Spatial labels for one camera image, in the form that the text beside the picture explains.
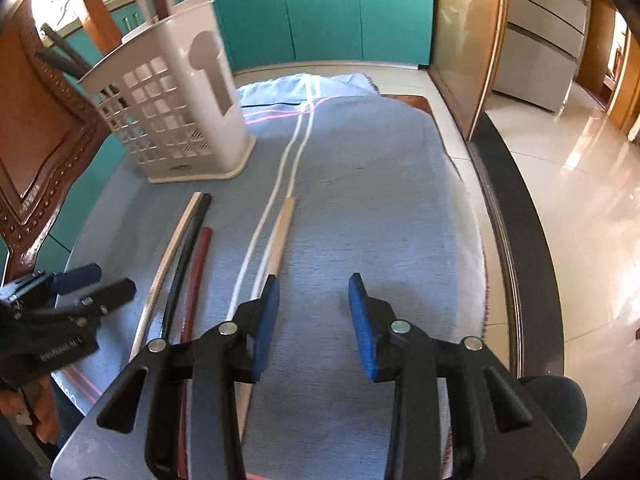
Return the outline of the person left hand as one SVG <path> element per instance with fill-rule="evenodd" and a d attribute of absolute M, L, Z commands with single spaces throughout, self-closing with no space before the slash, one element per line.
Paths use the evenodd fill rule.
<path fill-rule="evenodd" d="M 60 436 L 61 426 L 50 376 L 37 380 L 38 394 L 28 402 L 32 409 L 30 419 L 34 423 L 37 438 L 44 443 L 55 444 Z M 1 411 L 3 415 L 16 417 L 28 412 L 27 405 L 14 391 L 1 390 Z"/>

